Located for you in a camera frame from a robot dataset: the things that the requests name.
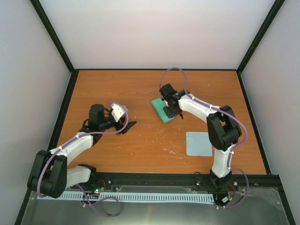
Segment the light blue cleaning cloth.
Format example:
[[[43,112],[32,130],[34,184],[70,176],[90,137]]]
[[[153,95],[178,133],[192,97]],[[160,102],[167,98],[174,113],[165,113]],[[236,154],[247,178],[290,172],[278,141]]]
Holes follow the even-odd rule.
[[[212,157],[212,145],[207,132],[186,132],[188,156]]]

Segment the black sunglasses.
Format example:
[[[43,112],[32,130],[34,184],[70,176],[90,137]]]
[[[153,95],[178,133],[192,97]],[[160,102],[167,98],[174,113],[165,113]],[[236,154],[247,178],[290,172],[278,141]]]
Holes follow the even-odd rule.
[[[122,131],[119,131],[117,135],[125,134],[128,131],[128,125],[125,125],[125,123],[126,123],[125,118],[121,118],[118,122],[116,122],[115,124],[116,131],[123,129]]]

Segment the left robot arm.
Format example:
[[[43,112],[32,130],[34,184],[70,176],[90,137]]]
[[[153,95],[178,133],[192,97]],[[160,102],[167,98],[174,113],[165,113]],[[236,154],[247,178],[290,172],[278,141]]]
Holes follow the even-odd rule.
[[[86,188],[97,185],[97,170],[87,164],[69,169],[68,165],[85,150],[90,149],[103,135],[125,134],[136,121],[130,121],[128,109],[112,102],[107,109],[101,104],[90,107],[89,117],[74,137],[52,150],[39,151],[30,172],[27,187],[39,197],[58,198],[72,186],[83,184]]]

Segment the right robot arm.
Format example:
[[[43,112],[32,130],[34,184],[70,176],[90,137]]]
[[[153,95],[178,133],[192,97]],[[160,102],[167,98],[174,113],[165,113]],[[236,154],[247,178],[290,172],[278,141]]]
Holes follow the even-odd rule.
[[[227,105],[209,105],[195,98],[190,92],[176,91],[169,83],[161,86],[159,92],[163,102],[159,107],[159,116],[163,122],[168,122],[178,115],[183,118],[183,113],[188,112],[207,124],[209,141],[214,147],[214,162],[209,180],[212,188],[220,189],[232,174],[233,149],[242,134],[232,108]]]

